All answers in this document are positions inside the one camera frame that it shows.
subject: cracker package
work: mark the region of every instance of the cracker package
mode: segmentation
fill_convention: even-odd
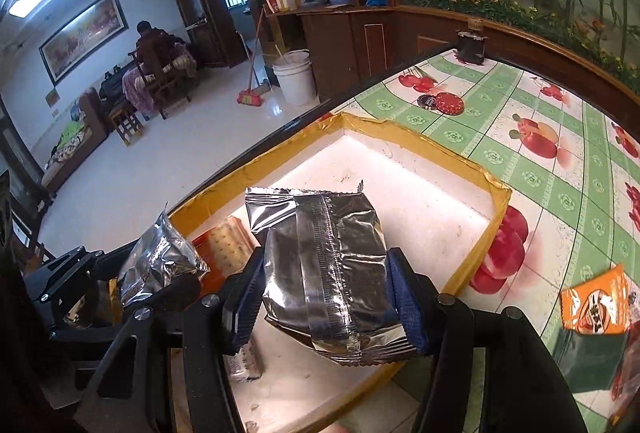
[[[629,286],[622,265],[561,292],[562,326],[585,335],[622,334],[629,326]]]
[[[217,292],[227,277],[244,269],[255,248],[253,239],[235,216],[198,236],[193,246],[209,267],[200,282],[201,296]]]

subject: foil snack bag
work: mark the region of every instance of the foil snack bag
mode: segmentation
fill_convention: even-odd
[[[145,300],[182,274],[196,275],[202,282],[207,272],[207,264],[163,211],[120,269],[118,292],[122,307]]]
[[[248,188],[266,319],[339,364],[417,355],[391,299],[380,220],[362,193]]]
[[[562,326],[584,335],[622,334],[629,326],[629,287],[622,265],[561,292]]]

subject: wooden chair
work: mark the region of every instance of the wooden chair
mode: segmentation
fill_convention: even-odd
[[[145,88],[151,95],[154,104],[158,108],[160,115],[166,119],[164,110],[182,98],[186,98],[191,102],[189,90],[186,83],[186,71],[175,68],[173,63],[162,67],[153,41],[142,43],[135,52],[130,52],[129,56],[133,58],[140,72],[142,80],[145,82]],[[143,74],[142,63],[145,64],[147,75],[153,75],[153,80],[147,80]]]

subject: plastic bag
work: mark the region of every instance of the plastic bag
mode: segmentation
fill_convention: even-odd
[[[629,326],[629,287],[622,265],[561,292],[562,326],[586,335],[621,334]]]

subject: yellow tape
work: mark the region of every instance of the yellow tape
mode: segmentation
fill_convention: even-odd
[[[172,223],[183,236],[189,236],[217,210],[244,193],[247,187],[257,185],[321,137],[339,130],[352,130],[395,143],[464,178],[491,195],[495,210],[493,218],[442,290],[458,294],[469,283],[489,250],[509,205],[511,188],[475,162],[389,120],[371,120],[349,113],[339,113],[314,122],[177,207],[169,215]]]

